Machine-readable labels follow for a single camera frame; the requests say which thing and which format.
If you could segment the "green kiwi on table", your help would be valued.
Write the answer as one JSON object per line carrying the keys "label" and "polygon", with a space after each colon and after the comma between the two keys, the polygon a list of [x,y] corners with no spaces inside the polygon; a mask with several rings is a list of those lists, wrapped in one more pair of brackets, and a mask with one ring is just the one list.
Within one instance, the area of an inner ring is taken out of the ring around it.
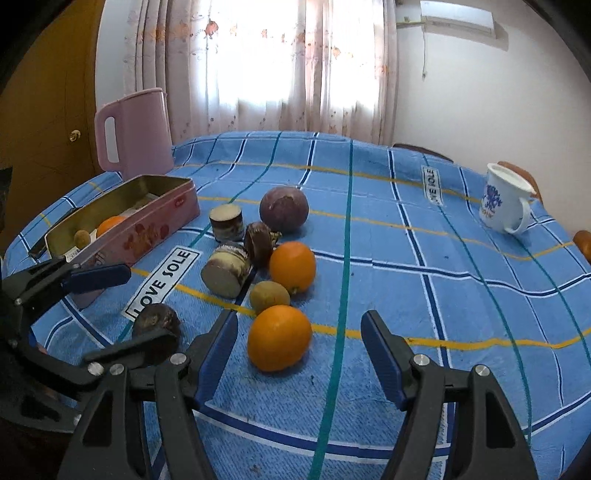
{"label": "green kiwi on table", "polygon": [[249,303],[256,315],[259,315],[273,306],[290,305],[290,294],[279,283],[262,281],[252,287],[249,294]]}

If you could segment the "white blue floral mug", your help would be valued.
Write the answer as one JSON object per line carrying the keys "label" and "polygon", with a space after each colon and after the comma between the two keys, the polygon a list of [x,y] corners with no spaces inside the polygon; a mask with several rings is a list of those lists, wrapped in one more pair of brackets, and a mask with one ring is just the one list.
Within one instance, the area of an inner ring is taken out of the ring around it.
{"label": "white blue floral mug", "polygon": [[487,165],[487,180],[479,216],[489,228],[511,235],[522,234],[531,215],[532,184],[515,171],[497,163]]}

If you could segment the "pink metal tin box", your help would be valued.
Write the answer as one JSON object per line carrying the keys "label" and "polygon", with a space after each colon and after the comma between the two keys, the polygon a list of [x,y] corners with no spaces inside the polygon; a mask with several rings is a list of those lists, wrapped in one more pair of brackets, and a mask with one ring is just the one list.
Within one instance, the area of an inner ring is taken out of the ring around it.
{"label": "pink metal tin box", "polygon": [[49,256],[65,258],[63,254],[73,246],[73,236],[78,230],[93,230],[148,193],[156,195],[157,199],[97,238],[72,262],[82,268],[116,263],[133,266],[199,215],[197,191],[190,178],[136,176],[55,224],[44,237]]}

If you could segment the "white air conditioner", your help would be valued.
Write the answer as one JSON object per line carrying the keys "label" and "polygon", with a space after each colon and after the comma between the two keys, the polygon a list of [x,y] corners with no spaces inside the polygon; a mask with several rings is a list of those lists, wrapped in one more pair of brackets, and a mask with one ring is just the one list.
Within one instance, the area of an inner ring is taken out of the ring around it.
{"label": "white air conditioner", "polygon": [[443,1],[421,1],[420,19],[405,16],[398,25],[440,27],[496,37],[495,21],[490,11]]}

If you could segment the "kiwi in tin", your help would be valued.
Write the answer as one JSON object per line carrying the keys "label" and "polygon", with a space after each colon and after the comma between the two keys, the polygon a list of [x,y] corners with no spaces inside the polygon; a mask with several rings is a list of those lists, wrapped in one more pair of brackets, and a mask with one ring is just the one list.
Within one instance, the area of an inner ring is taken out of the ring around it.
{"label": "kiwi in tin", "polygon": [[80,229],[74,234],[73,241],[74,246],[82,250],[92,242],[92,237],[87,230]]}

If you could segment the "dark brown mangosteen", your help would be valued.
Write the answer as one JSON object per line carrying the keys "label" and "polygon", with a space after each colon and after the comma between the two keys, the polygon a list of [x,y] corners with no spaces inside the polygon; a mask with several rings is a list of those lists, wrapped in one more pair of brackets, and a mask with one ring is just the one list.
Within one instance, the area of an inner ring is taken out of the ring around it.
{"label": "dark brown mangosteen", "polygon": [[280,232],[274,232],[263,222],[252,222],[245,228],[243,247],[252,265],[259,269],[269,265],[270,257],[273,255],[274,247],[280,240]]}

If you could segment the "orange fruit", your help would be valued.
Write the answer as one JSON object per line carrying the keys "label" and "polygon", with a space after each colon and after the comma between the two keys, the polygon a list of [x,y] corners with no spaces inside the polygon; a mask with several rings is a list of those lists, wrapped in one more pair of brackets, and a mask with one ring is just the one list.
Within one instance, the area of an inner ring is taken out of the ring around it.
{"label": "orange fruit", "polygon": [[280,244],[269,263],[270,279],[287,289],[290,295],[303,294],[315,280],[315,254],[298,241]]}
{"label": "orange fruit", "polygon": [[283,371],[304,357],[311,337],[311,322],[301,310],[287,305],[271,306],[252,322],[247,354],[260,371]]}
{"label": "orange fruit", "polygon": [[122,215],[111,216],[104,221],[102,221],[96,229],[96,237],[99,238],[111,228],[117,226],[121,222],[125,220],[125,217]]}

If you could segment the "pink plastic pitcher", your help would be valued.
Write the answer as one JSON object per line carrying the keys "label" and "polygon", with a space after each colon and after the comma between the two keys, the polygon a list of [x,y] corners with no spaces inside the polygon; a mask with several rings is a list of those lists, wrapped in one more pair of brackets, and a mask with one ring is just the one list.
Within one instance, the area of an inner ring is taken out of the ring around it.
{"label": "pink plastic pitcher", "polygon": [[[105,122],[113,119],[118,161],[109,160]],[[166,95],[162,88],[134,92],[105,104],[94,116],[97,162],[124,180],[164,175],[174,166]]]}

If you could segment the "dark round stool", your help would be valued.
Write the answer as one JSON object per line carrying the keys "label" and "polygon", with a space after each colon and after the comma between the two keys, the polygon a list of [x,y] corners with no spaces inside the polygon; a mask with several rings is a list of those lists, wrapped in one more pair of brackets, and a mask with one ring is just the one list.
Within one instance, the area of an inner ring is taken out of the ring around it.
{"label": "dark round stool", "polygon": [[454,162],[451,158],[449,158],[441,153],[438,153],[436,151],[427,149],[425,147],[420,147],[420,146],[405,144],[405,143],[396,143],[393,145],[393,147],[394,148],[403,148],[403,149],[407,149],[407,150],[414,151],[414,152],[419,152],[424,155],[432,155],[432,156],[438,157],[440,159],[446,160],[451,163]]}

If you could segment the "large purple round fruit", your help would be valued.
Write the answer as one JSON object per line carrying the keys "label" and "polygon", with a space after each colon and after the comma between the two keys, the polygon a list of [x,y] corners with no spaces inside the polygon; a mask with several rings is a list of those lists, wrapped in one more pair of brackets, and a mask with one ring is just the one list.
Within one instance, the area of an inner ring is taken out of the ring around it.
{"label": "large purple round fruit", "polygon": [[297,188],[274,187],[260,200],[259,217],[273,231],[297,231],[308,219],[308,199]]}

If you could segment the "brown wooden door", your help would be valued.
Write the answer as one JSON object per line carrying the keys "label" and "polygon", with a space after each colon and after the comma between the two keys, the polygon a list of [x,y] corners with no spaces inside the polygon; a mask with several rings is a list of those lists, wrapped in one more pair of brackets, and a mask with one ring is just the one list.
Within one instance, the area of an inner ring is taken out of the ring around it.
{"label": "brown wooden door", "polygon": [[[99,172],[93,120],[101,1],[1,4],[1,165],[12,170],[1,247]],[[69,141],[77,129],[81,137]]]}

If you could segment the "floral sheer curtain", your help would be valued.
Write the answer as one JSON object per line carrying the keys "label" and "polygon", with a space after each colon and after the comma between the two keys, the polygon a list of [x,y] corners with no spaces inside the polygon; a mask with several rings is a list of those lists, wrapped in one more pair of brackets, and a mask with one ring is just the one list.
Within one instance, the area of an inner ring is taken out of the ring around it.
{"label": "floral sheer curtain", "polygon": [[391,1],[135,1],[124,88],[166,95],[174,143],[290,130],[394,142]]}

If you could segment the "dark purple passion fruit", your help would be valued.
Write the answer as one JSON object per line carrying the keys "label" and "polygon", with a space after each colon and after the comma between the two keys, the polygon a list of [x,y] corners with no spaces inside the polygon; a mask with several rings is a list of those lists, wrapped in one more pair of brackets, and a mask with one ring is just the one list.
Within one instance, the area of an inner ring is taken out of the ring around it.
{"label": "dark purple passion fruit", "polygon": [[158,328],[168,330],[175,336],[180,335],[180,320],[176,312],[163,303],[150,304],[139,313],[132,327],[132,337]]}

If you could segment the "orange fruit in tin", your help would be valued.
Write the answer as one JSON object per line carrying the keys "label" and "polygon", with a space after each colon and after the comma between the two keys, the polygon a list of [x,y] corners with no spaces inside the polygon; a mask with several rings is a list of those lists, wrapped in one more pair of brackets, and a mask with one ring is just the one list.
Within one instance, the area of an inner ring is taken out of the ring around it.
{"label": "orange fruit in tin", "polygon": [[121,222],[125,220],[125,217],[122,215],[111,216],[104,221],[102,221],[96,229],[96,237],[99,238],[111,228],[117,226]]}

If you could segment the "cut purple yam slice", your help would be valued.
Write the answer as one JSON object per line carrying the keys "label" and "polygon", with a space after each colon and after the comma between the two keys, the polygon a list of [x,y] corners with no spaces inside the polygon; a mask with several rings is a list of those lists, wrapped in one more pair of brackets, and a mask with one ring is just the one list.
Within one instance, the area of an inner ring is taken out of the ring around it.
{"label": "cut purple yam slice", "polygon": [[242,208],[234,203],[218,205],[209,211],[214,238],[221,243],[242,241],[245,235]]}

